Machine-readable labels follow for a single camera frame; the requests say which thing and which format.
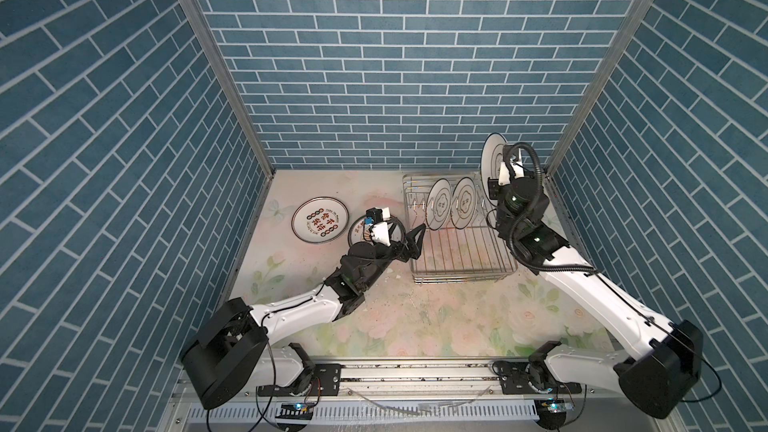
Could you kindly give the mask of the large plate red characters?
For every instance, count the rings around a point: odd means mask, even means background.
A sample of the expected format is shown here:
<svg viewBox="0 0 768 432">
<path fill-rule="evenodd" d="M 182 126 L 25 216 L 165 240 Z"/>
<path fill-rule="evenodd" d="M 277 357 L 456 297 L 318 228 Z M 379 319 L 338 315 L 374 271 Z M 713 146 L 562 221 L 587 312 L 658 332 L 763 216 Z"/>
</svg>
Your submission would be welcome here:
<svg viewBox="0 0 768 432">
<path fill-rule="evenodd" d="M 510 174 L 504 164 L 503 148 L 507 140 L 499 133 L 490 134 L 484 143 L 480 161 L 480 172 L 482 186 L 486 198 L 493 202 L 492 191 L 489 186 L 489 180 L 501 180 L 501 185 L 510 183 Z"/>
</svg>

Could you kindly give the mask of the large plate green rim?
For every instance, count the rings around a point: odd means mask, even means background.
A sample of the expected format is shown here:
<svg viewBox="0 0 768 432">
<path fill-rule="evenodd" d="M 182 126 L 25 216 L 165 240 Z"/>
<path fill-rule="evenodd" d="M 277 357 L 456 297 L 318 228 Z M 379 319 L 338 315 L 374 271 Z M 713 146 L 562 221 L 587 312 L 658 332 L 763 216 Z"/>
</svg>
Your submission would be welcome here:
<svg viewBox="0 0 768 432">
<path fill-rule="evenodd" d="M 291 228 L 302 242 L 322 244 L 340 237 L 349 219 L 349 211 L 343 202 L 331 197 L 316 197 L 296 209 Z"/>
</svg>

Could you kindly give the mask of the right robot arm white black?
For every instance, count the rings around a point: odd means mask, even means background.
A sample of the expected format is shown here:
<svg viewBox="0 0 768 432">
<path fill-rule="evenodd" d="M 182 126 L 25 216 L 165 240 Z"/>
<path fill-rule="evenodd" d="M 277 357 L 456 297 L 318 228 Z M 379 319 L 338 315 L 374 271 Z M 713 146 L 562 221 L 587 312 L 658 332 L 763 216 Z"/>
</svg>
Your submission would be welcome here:
<svg viewBox="0 0 768 432">
<path fill-rule="evenodd" d="M 543 216 L 549 206 L 544 172 L 534 148 L 488 136 L 481 180 L 494 206 L 489 225 L 515 260 L 566 293 L 618 341 L 620 351 L 597 353 L 554 340 L 528 358 L 531 387 L 540 393 L 580 383 L 621 393 L 637 409 L 665 419 L 699 382 L 708 363 L 703 334 L 674 323 L 619 288 L 592 266 Z"/>
</svg>

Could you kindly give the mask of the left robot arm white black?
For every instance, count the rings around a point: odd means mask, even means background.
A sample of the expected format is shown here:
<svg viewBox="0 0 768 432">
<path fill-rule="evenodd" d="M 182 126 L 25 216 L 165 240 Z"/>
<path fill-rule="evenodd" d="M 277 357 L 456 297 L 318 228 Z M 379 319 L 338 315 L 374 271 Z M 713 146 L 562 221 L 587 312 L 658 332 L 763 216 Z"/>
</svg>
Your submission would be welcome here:
<svg viewBox="0 0 768 432">
<path fill-rule="evenodd" d="M 179 360 L 206 410 L 234 398 L 260 365 L 262 386 L 304 389 L 314 363 L 301 346 L 274 344 L 304 329 L 340 320 L 360 307 L 365 293 L 394 261 L 422 254 L 427 226 L 421 224 L 388 245 L 357 242 L 339 266 L 314 289 L 270 304 L 225 302 L 185 344 Z"/>
</svg>

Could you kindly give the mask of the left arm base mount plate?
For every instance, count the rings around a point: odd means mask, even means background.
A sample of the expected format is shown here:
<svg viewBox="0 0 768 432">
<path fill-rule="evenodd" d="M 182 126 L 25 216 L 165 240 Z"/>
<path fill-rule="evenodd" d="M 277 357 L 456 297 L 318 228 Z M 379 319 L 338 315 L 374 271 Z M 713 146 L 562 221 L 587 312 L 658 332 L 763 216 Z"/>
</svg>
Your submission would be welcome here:
<svg viewBox="0 0 768 432">
<path fill-rule="evenodd" d="M 337 396 L 340 388 L 342 366 L 338 363 L 320 363 L 313 367 L 304 367 L 299 375 L 288 385 L 267 385 L 256 389 L 259 397 L 305 397 Z"/>
</svg>

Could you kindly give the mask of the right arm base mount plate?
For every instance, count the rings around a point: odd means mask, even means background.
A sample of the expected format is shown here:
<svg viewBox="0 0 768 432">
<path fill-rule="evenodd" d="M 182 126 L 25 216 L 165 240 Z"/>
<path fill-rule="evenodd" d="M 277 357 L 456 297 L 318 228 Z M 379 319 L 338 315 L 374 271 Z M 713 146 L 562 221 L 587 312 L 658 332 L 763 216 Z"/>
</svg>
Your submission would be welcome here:
<svg viewBox="0 0 768 432">
<path fill-rule="evenodd" d="M 583 391 L 578 383 L 555 382 L 553 378 L 546 378 L 527 361 L 522 360 L 497 360 L 491 366 L 491 371 L 497 376 L 502 393 L 514 394 L 577 394 Z"/>
</svg>

